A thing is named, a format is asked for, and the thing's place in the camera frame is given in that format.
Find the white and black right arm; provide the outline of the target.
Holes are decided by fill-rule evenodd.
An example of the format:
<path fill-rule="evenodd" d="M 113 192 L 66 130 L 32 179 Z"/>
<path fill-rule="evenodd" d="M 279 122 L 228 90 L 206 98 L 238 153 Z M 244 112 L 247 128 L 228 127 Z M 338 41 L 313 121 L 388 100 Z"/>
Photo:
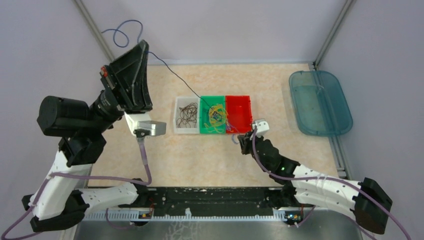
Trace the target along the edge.
<path fill-rule="evenodd" d="M 281 155 L 270 140 L 252 131 L 238 135 L 237 139 L 241 153 L 251 155 L 261 170 L 283 185 L 281 199 L 287 206 L 299 203 L 325 207 L 374 234 L 385 233 L 393 201 L 375 180 L 325 175 Z"/>

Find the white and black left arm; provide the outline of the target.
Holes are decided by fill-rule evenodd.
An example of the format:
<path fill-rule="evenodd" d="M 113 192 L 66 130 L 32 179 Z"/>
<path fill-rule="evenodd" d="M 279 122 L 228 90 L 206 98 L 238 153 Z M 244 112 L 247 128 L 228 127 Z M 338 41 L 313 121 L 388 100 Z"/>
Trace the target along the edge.
<path fill-rule="evenodd" d="M 57 96 L 41 102 L 37 123 L 46 136 L 59 137 L 54 162 L 36 193 L 22 198 L 33 215 L 35 233 L 61 231 L 80 223 L 93 212 L 119 205 L 149 203 L 151 179 L 124 179 L 121 186 L 79 189 L 102 154 L 103 133 L 125 119 L 131 134 L 143 145 L 146 136 L 163 134 L 166 126 L 151 120 L 153 103 L 147 81 L 149 44 L 142 40 L 100 69 L 104 89 L 92 104 Z"/>

